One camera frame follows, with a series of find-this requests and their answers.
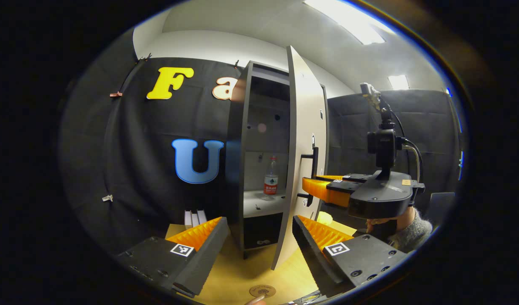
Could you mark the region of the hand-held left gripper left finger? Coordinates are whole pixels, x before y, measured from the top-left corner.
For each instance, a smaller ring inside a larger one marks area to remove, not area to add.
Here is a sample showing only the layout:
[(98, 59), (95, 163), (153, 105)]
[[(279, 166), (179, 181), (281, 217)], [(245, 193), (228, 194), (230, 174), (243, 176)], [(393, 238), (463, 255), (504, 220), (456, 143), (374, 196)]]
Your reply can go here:
[(229, 234), (223, 216), (163, 239), (150, 237), (116, 260), (146, 283), (167, 293), (194, 298), (203, 289)]

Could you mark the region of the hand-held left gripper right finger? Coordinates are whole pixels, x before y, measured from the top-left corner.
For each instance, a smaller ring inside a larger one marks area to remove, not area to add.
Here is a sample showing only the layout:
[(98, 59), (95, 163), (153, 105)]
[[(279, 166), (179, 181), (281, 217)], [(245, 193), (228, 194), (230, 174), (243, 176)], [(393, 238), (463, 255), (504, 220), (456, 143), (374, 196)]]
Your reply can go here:
[(292, 232), (319, 292), (326, 297), (365, 285), (408, 257), (370, 234), (352, 237), (304, 216), (293, 216)]

